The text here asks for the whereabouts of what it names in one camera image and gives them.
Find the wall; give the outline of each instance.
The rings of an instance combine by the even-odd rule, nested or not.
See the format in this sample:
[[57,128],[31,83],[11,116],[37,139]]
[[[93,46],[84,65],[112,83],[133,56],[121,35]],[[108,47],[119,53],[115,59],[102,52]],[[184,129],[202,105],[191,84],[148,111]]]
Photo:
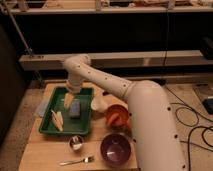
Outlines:
[[15,49],[0,23],[0,144],[26,88]]

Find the orange bowl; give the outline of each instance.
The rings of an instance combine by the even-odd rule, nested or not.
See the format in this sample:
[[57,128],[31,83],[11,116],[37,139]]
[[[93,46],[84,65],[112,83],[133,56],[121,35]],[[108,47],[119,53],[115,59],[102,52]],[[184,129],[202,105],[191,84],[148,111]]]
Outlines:
[[108,126],[126,125],[128,119],[128,110],[120,104],[112,105],[106,111],[106,120]]

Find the white object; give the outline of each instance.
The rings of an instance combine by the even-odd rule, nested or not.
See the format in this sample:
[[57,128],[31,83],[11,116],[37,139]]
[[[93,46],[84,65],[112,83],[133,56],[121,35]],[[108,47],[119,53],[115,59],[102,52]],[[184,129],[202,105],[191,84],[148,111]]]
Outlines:
[[163,88],[152,81],[132,82],[98,71],[88,66],[88,61],[88,55],[78,55],[64,62],[70,74],[68,82],[72,84],[72,73],[75,77],[79,75],[82,78],[78,79],[86,78],[127,102],[138,167],[142,171],[186,170],[175,122]]
[[108,108],[107,102],[101,96],[95,96],[91,102],[91,109],[98,113],[105,113]]

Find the yellow object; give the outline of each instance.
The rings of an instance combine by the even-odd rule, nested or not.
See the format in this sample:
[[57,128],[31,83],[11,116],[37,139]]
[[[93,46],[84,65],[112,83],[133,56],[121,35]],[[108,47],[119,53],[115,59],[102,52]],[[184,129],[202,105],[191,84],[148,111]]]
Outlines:
[[64,98],[64,108],[65,109],[69,109],[72,103],[74,96],[70,93],[66,93],[65,94],[65,98]]
[[63,118],[61,112],[55,113],[53,110],[51,110],[51,112],[53,124],[59,131],[63,131]]

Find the sponge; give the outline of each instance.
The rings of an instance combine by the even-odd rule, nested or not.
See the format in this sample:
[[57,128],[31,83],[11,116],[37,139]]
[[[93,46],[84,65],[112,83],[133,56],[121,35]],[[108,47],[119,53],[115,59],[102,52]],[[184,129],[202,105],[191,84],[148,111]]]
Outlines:
[[70,111],[69,111],[70,118],[80,118],[80,113],[81,113],[80,108],[81,108],[80,100],[74,99],[70,106]]

